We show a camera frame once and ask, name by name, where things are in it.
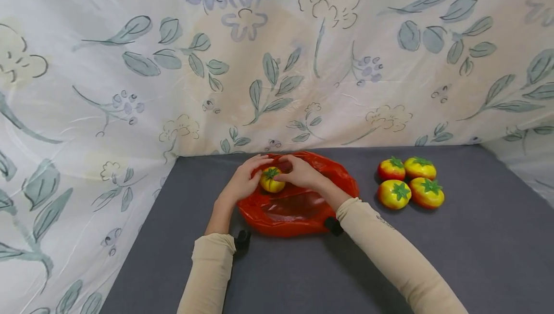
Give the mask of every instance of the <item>floral fabric backdrop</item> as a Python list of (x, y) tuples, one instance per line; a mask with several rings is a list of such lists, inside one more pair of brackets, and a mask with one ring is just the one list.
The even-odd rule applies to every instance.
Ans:
[(554, 0), (3, 1), (3, 313), (98, 314), (177, 156), (483, 143), (554, 204)]

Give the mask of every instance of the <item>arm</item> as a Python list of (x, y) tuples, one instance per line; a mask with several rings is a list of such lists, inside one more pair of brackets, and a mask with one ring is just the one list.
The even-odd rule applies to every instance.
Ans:
[(231, 213), (237, 201), (252, 194), (258, 185), (262, 173), (251, 177), (251, 172), (272, 161), (260, 155), (248, 159), (215, 201), (204, 236), (194, 242), (192, 269), (177, 314), (222, 312), (236, 251), (234, 239), (229, 235)]
[(400, 291), (415, 314), (467, 314), (425, 256), (367, 202), (351, 198), (303, 160), (287, 156), (287, 161), (292, 163), (292, 172), (276, 179), (320, 193), (336, 211), (340, 226)]

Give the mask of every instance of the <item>long sleeve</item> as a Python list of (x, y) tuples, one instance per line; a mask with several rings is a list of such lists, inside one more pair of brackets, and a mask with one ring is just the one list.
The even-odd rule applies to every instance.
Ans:
[(176, 314), (220, 314), (237, 251), (230, 235), (210, 234), (194, 242), (192, 269)]
[(447, 282), (368, 203), (350, 199), (337, 210), (340, 226), (400, 291), (415, 314), (467, 314)]

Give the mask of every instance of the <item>gray mat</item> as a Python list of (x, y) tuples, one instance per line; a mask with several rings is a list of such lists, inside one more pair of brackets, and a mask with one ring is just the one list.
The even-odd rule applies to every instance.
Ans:
[[(343, 164), (361, 197), (430, 260), (471, 314), (554, 311), (554, 211), (479, 146), (315, 150)], [(394, 155), (438, 168), (446, 201), (436, 212), (375, 200), (373, 176)], [(212, 204), (248, 156), (179, 158), (107, 296), (101, 314), (174, 314), (193, 242)], [(245, 228), (238, 212), (232, 231)], [(411, 313), (404, 299), (343, 234), (293, 239), (254, 233), (235, 259), (226, 314)]]

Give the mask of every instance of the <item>green calyx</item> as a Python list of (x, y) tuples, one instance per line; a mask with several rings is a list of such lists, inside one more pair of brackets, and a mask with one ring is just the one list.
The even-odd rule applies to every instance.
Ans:
[(267, 179), (273, 179), (273, 177), (277, 176), (278, 174), (279, 174), (279, 171), (276, 167), (267, 169), (266, 171), (263, 172), (263, 175)]
[(415, 157), (414, 164), (420, 164), (422, 166), (433, 165), (433, 163), (431, 163), (427, 159), (423, 159), (423, 158), (419, 158), (419, 157)]
[(403, 198), (408, 199), (408, 193), (410, 192), (410, 188), (406, 185), (406, 183), (401, 184), (393, 184), (394, 189), (392, 192), (396, 194), (396, 200), (400, 201)]
[(425, 182), (421, 183), (421, 185), (426, 193), (428, 193), (429, 191), (433, 191), (435, 195), (438, 195), (439, 191), (442, 190), (442, 187), (439, 185), (436, 179), (429, 180), (426, 178)]
[(393, 165), (394, 167), (404, 168), (404, 164), (398, 158), (390, 157), (389, 161), (390, 161), (390, 164)]

